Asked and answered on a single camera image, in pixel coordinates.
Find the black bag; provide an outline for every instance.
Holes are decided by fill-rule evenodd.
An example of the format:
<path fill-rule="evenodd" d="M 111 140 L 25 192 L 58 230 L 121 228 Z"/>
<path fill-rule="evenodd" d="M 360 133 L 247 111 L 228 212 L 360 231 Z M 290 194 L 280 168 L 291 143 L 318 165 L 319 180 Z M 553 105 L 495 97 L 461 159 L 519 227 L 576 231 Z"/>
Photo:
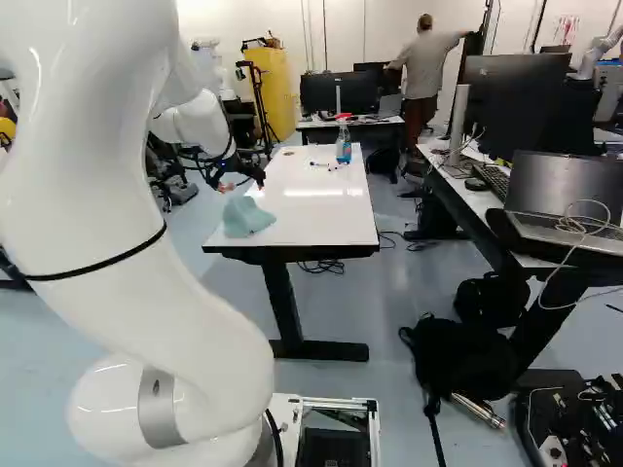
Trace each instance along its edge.
<path fill-rule="evenodd" d="M 435 420 L 441 398 L 449 399 L 453 392 L 474 402 L 505 397 L 517 378 L 517 357 L 508 340 L 496 331 L 432 315 L 414 329 L 401 328 L 399 336 L 411 349 L 418 380 L 429 393 L 424 414 L 439 465 L 446 467 Z"/>
<path fill-rule="evenodd" d="M 418 232 L 430 238 L 444 238 L 457 233 L 457 222 L 433 193 L 422 196 L 417 207 L 420 213 Z"/>
<path fill-rule="evenodd" d="M 529 299 L 526 281 L 487 272 L 482 279 L 465 280 L 459 285 L 455 310 L 465 324 L 508 328 L 517 325 Z"/>
<path fill-rule="evenodd" d="M 375 151 L 366 159 L 366 173 L 385 175 L 392 184 L 398 183 L 400 152 L 394 148 Z"/>

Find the keyboard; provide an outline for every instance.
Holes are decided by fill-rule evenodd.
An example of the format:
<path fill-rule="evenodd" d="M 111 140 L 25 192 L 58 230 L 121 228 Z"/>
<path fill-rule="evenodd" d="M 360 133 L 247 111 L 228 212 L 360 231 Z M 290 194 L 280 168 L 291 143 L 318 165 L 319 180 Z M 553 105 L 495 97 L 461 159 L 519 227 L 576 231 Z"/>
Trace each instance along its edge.
<path fill-rule="evenodd" d="M 482 179 L 502 202 L 508 195 L 509 177 L 495 165 L 474 164 L 474 174 Z"/>
<path fill-rule="evenodd" d="M 515 219 L 527 226 L 544 227 L 545 229 L 556 230 L 556 226 L 560 225 L 559 218 L 545 217 L 544 215 L 522 214 L 520 212 L 514 212 L 513 215 L 515 216 Z M 585 222 L 580 222 L 580 224 L 584 227 L 584 229 L 586 229 L 587 233 L 595 232 L 600 228 L 600 225 L 598 224 L 589 224 Z M 599 233 L 593 233 L 593 236 L 606 238 L 608 240 L 623 241 L 623 233 L 617 229 L 604 229 Z"/>

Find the black monitor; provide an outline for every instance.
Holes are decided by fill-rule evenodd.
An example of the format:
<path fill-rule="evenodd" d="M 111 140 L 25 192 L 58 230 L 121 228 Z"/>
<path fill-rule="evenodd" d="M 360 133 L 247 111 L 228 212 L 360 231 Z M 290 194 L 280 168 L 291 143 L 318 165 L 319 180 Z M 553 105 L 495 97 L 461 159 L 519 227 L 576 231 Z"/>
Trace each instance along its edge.
<path fill-rule="evenodd" d="M 561 105 L 570 54 L 473 55 L 463 82 L 471 85 L 465 132 L 479 128 L 481 150 L 511 161 L 517 150 L 538 150 Z"/>
<path fill-rule="evenodd" d="M 301 77 L 301 104 L 306 112 L 337 111 L 336 86 L 340 86 L 342 112 L 373 113 L 379 90 L 374 71 L 321 73 Z"/>
<path fill-rule="evenodd" d="M 402 86 L 402 69 L 385 70 L 389 61 L 369 61 L 365 63 L 355 63 L 352 65 L 353 71 L 374 71 L 377 74 L 378 87 L 381 95 L 399 94 Z"/>
<path fill-rule="evenodd" d="M 543 46 L 541 47 L 542 54 L 568 54 L 571 50 L 571 45 L 565 46 Z"/>

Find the laptop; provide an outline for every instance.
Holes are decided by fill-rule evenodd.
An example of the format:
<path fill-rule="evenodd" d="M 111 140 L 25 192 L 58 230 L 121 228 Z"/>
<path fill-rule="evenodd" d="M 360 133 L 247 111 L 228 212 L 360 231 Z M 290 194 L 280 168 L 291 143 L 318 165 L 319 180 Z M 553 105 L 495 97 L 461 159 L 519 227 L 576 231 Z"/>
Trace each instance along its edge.
<path fill-rule="evenodd" d="M 581 233 L 561 232 L 560 219 L 570 204 L 593 199 L 610 210 L 610 224 L 621 225 L 623 217 L 623 161 L 551 153 L 518 151 L 513 160 L 504 211 L 523 238 L 572 247 Z M 606 220 L 605 210 L 580 202 L 570 214 L 588 231 L 595 231 Z M 602 254 L 623 256 L 623 234 L 605 229 L 587 235 L 579 248 Z"/>
<path fill-rule="evenodd" d="M 402 94 L 384 95 L 379 105 L 379 118 L 398 117 L 402 110 Z"/>

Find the blue cloth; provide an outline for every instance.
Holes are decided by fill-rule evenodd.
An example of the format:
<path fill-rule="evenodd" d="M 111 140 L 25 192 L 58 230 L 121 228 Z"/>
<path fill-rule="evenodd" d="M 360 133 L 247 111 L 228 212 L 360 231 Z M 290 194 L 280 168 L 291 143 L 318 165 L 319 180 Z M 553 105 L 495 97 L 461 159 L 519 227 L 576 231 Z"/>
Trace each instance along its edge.
<path fill-rule="evenodd" d="M 231 198 L 225 205 L 223 223 L 228 238 L 247 238 L 276 222 L 276 217 L 259 207 L 251 197 Z"/>

